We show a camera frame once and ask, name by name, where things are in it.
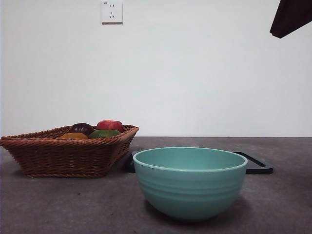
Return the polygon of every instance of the yellow fruit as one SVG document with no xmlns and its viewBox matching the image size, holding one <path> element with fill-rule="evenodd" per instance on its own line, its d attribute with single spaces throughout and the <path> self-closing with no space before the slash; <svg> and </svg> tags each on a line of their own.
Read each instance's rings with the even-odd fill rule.
<svg viewBox="0 0 312 234">
<path fill-rule="evenodd" d="M 88 139 L 88 137 L 83 133 L 65 133 L 58 139 Z"/>
</svg>

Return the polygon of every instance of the ceramic bowl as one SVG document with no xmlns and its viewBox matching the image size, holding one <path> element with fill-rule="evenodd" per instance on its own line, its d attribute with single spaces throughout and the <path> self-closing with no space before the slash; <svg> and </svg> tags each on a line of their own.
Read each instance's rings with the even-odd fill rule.
<svg viewBox="0 0 312 234">
<path fill-rule="evenodd" d="M 247 159 L 208 148 L 166 147 L 133 156 L 148 202 L 175 219 L 200 221 L 226 209 L 239 196 Z"/>
</svg>

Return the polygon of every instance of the electrical outlet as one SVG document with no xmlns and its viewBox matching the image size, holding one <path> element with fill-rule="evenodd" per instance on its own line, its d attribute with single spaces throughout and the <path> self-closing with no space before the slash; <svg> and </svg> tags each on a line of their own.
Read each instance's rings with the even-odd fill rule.
<svg viewBox="0 0 312 234">
<path fill-rule="evenodd" d="M 122 23 L 122 1 L 121 0 L 103 0 L 102 24 Z"/>
</svg>

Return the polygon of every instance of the table surface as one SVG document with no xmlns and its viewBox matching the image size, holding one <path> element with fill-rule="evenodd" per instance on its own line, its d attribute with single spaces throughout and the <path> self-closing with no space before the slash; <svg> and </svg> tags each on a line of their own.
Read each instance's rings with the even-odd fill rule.
<svg viewBox="0 0 312 234">
<path fill-rule="evenodd" d="M 172 220 L 153 208 L 120 160 L 104 178 L 28 178 L 1 149 L 2 234 L 310 234 L 312 138 L 135 137 L 130 152 L 194 146 L 245 152 L 274 166 L 246 175 L 239 198 L 209 220 Z"/>
</svg>

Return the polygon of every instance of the black tray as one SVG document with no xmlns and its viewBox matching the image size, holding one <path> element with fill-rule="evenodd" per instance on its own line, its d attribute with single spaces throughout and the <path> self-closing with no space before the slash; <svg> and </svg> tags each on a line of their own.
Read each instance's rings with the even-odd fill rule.
<svg viewBox="0 0 312 234">
<path fill-rule="evenodd" d="M 138 152 L 140 152 L 140 150 L 133 151 L 132 154 L 128 157 L 125 163 L 125 170 L 127 172 L 131 172 L 131 173 L 136 172 L 132 158 L 133 158 L 133 155 Z M 274 171 L 273 166 L 263 160 L 255 158 L 243 152 L 238 152 L 238 151 L 232 151 L 232 152 L 242 155 L 248 160 L 246 174 L 272 174 Z"/>
</svg>

